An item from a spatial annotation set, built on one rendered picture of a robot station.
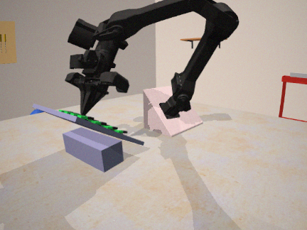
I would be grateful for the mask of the lavender switch panel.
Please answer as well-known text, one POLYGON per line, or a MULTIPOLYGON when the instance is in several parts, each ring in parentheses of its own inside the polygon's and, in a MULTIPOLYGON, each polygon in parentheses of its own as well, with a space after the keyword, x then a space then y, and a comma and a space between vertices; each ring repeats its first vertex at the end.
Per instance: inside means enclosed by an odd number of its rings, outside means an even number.
POLYGON ((63 133, 63 142, 67 153, 104 173, 115 165, 124 162, 122 141, 115 138, 144 145, 143 141, 123 134, 128 133, 128 131, 117 130, 118 127, 95 120, 94 117, 71 111, 56 111, 37 104, 33 104, 33 108, 97 131, 80 127, 63 133))

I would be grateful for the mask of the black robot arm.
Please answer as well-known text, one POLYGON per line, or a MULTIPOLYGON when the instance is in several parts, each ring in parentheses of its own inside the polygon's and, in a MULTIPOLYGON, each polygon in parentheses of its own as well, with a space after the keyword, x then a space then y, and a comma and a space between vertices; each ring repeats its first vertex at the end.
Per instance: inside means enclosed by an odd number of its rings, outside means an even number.
POLYGON ((139 9, 117 11, 98 27, 79 18, 68 42, 86 51, 85 54, 70 56, 70 69, 95 68, 95 72, 100 72, 103 56, 102 52, 96 54, 95 51, 104 51, 115 58, 119 48, 124 50, 129 45, 125 40, 143 27, 190 12, 206 19, 204 34, 184 71, 174 73, 171 80, 173 95, 159 104, 167 119, 178 118, 180 111, 191 110, 195 82, 216 47, 229 38, 239 25, 237 14, 227 4, 213 0, 163 0, 139 9), (96 40, 99 41, 96 48, 90 50, 96 40))

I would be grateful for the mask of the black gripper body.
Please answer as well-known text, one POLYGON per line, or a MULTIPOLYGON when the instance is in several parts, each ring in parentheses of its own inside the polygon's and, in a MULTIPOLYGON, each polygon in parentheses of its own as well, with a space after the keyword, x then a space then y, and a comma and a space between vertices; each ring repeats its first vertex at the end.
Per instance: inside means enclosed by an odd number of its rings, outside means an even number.
POLYGON ((127 93, 129 88, 129 81, 121 76, 118 72, 110 72, 111 68, 115 68, 116 64, 114 62, 114 57, 109 53, 105 53, 104 51, 95 51, 96 54, 98 52, 102 52, 102 69, 100 72, 95 72, 95 68, 82 70, 82 74, 78 72, 71 72, 67 74, 65 81, 69 82, 71 85, 75 85, 76 82, 92 83, 96 84, 98 87, 103 88, 103 90, 107 91, 109 86, 116 87, 118 92, 127 93))

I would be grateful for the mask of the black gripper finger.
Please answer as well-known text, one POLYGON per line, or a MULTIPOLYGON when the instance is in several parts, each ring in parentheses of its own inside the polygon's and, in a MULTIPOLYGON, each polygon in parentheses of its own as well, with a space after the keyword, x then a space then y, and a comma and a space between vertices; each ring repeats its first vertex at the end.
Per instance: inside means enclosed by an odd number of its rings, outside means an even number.
POLYGON ((82 107, 83 107, 83 104, 84 104, 84 100, 85 100, 85 95, 86 95, 86 92, 87 90, 85 89, 85 84, 83 84, 82 82, 76 82, 75 83, 79 90, 80 90, 80 113, 82 114, 82 107))
POLYGON ((98 87, 96 84, 85 83, 85 89, 87 90, 85 95, 84 104, 82 107, 82 114, 86 115, 93 108, 93 106, 106 94, 109 92, 103 90, 103 88, 98 87))

